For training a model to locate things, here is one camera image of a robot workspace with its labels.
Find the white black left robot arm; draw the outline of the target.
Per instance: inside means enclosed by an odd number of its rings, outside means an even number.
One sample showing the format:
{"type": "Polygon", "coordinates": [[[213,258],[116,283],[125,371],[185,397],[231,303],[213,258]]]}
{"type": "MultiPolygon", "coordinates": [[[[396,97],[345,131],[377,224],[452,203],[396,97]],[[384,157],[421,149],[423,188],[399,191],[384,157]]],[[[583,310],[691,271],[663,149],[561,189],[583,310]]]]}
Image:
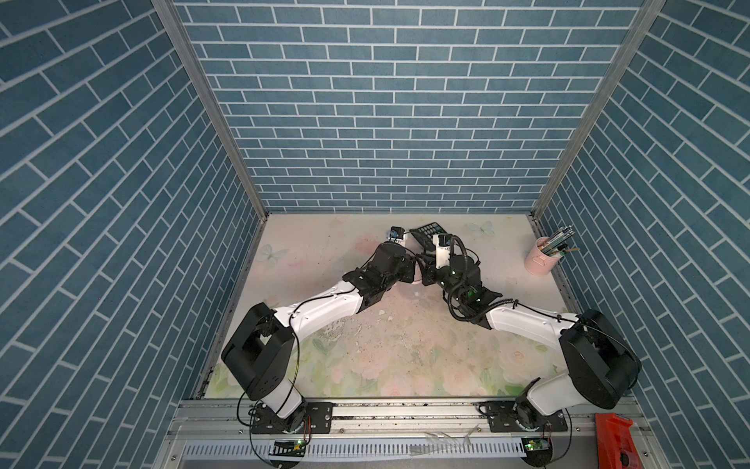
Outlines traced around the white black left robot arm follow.
{"type": "Polygon", "coordinates": [[[323,293],[276,309],[261,302],[240,322],[221,354],[250,400],[265,405],[284,432],[298,429],[306,402],[287,377],[301,359],[301,343],[313,333],[378,303],[396,283],[412,283],[416,257],[396,242],[377,246],[363,266],[323,293]]]}

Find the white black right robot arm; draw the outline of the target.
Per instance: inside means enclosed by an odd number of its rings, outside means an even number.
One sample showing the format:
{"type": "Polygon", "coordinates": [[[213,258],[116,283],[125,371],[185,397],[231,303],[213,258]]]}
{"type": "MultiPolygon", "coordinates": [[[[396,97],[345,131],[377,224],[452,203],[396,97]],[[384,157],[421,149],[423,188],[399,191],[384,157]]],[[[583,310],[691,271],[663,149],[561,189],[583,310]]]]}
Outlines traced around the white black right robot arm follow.
{"type": "Polygon", "coordinates": [[[416,234],[424,285],[443,290],[449,314],[458,322],[510,332],[562,354],[564,369],[537,377],[517,396],[519,426],[535,431],[571,406],[589,403],[611,410],[637,383],[642,364],[625,339],[599,311],[563,314],[505,298],[482,283],[480,263],[454,234],[416,234]]]}

